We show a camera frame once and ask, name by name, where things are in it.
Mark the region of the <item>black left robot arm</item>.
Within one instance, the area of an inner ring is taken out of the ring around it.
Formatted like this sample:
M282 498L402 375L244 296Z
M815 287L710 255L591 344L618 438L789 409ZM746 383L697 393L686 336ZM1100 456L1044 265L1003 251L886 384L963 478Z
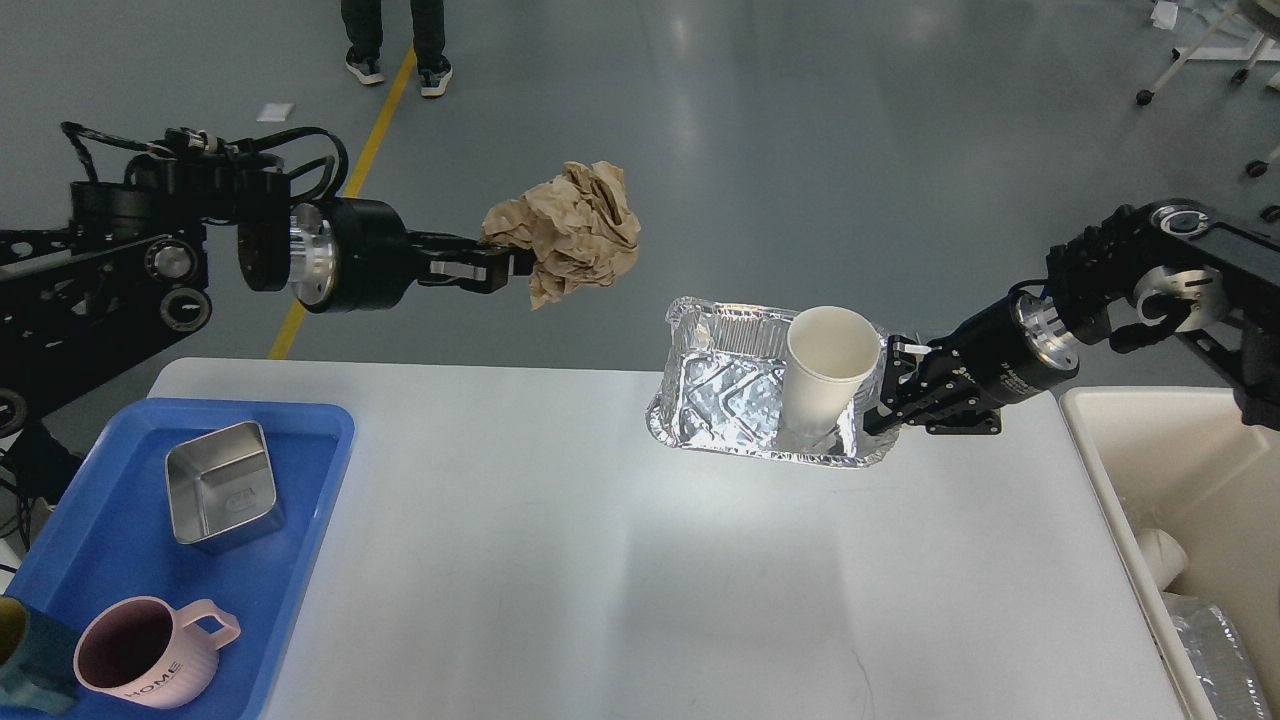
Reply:
M12 436L201 331L212 314L210 225L236 229L244 283L312 314L396 306L412 284L492 293L529 250L408 231L387 204L343 199L346 146L314 126L225 141L142 142L61 124L86 179L52 231L3 232L3 434Z

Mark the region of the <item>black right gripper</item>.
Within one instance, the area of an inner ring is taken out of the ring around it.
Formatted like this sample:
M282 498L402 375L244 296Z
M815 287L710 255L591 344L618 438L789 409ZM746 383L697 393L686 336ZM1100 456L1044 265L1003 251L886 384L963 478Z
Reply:
M1028 292L1006 295L940 338L891 334L876 405L861 415L861 429L869 436L904 425L931 436L1000 434L998 407L1076 377L1076 346L1053 301ZM940 396L940 350L960 361L980 397Z

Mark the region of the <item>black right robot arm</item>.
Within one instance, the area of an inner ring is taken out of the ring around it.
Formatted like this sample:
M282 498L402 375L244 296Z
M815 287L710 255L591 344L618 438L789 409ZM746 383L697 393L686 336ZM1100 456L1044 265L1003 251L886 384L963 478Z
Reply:
M1229 383L1243 424L1276 429L1277 309L1270 234L1187 199L1123 205L951 333L890 337L861 428L993 436L1004 407L1076 377L1080 347L1133 354L1176 338Z

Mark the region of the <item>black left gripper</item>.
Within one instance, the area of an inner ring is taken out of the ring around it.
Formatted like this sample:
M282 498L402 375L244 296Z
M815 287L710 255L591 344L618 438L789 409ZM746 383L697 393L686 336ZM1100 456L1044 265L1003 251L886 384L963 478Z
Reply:
M413 274L413 252L424 254ZM364 199L297 205L291 214L288 284L312 314L394 307L410 283L471 293L504 288L509 250L440 232L406 231L388 204Z

